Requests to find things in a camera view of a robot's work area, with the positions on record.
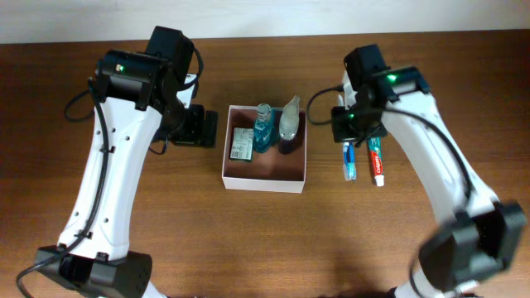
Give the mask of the blue disposable razor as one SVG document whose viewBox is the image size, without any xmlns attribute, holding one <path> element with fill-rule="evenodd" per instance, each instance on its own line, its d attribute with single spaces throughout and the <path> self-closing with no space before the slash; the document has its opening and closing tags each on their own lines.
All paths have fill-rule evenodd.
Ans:
<svg viewBox="0 0 530 298">
<path fill-rule="evenodd" d="M 349 142 L 345 152 L 346 160 L 349 164 L 355 163 L 354 144 Z"/>
</svg>

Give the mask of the clear spray bottle purple liquid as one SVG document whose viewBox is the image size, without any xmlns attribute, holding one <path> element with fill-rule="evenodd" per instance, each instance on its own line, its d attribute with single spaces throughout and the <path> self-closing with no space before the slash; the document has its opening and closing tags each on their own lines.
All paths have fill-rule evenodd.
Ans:
<svg viewBox="0 0 530 298">
<path fill-rule="evenodd" d="M 299 146 L 300 100 L 295 95 L 282 110 L 278 129 L 278 150 L 283 155 L 293 153 Z"/>
</svg>

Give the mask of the Colgate toothpaste tube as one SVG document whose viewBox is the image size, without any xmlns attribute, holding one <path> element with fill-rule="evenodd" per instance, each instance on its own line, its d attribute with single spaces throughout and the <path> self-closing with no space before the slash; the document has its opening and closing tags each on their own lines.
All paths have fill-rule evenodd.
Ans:
<svg viewBox="0 0 530 298">
<path fill-rule="evenodd" d="M 368 152 L 372 165 L 373 179 L 377 187 L 384 186 L 384 173 L 381 155 L 381 142 L 379 137 L 368 139 Z"/>
</svg>

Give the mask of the teal mouthwash bottle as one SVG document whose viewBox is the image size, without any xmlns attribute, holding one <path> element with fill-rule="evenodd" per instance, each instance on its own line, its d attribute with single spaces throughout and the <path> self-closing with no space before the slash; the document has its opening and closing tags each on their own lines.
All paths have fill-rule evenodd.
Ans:
<svg viewBox="0 0 530 298">
<path fill-rule="evenodd" d="M 267 103 L 257 106 L 257 118 L 253 125 L 253 149 L 258 153 L 266 152 L 273 144 L 274 109 Z"/>
</svg>

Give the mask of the green white soap box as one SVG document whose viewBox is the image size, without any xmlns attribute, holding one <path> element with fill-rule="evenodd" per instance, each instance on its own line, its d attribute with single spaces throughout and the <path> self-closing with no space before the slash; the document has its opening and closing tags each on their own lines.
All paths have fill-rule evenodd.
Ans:
<svg viewBox="0 0 530 298">
<path fill-rule="evenodd" d="M 253 157 L 253 129 L 235 127 L 230 147 L 230 160 L 248 161 Z"/>
</svg>

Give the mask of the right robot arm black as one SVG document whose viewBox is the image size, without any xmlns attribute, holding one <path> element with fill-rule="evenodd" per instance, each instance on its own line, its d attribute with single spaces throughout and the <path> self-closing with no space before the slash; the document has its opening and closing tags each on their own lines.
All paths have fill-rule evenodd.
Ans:
<svg viewBox="0 0 530 298">
<path fill-rule="evenodd" d="M 351 51 L 344 67 L 344 97 L 355 101 L 333 108 L 335 141 L 359 145 L 391 134 L 439 224 L 420 246 L 407 282 L 389 296 L 459 297 L 508 270 L 527 218 L 518 203 L 501 203 L 465 159 L 418 68 L 391 68 L 376 45 Z"/>
</svg>

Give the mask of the blue white toothbrush with cap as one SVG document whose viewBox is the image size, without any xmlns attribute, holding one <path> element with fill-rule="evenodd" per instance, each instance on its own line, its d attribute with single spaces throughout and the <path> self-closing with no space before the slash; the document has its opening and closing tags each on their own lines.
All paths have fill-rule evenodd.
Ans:
<svg viewBox="0 0 530 298">
<path fill-rule="evenodd" d="M 343 172 L 344 172 L 344 179 L 346 181 L 353 181 L 353 180 L 356 180 L 356 178 L 357 178 L 357 170 L 356 170 L 355 163 L 354 164 L 349 164 L 347 162 L 347 160 L 346 160 L 345 152 L 346 152 L 347 145 L 348 145 L 348 142 L 344 142 L 343 143 L 343 161 L 344 161 Z"/>
</svg>

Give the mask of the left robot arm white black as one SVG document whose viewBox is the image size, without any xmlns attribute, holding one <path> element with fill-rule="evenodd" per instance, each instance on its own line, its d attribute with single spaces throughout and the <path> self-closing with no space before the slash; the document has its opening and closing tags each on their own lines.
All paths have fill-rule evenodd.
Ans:
<svg viewBox="0 0 530 298">
<path fill-rule="evenodd" d="M 152 258 L 130 249 L 133 202 L 152 144 L 213 147 L 218 115 L 194 103 L 201 61 L 182 31 L 157 26 L 143 52 L 110 50 L 87 92 L 94 132 L 75 206 L 35 270 L 85 297 L 157 297 Z"/>
</svg>

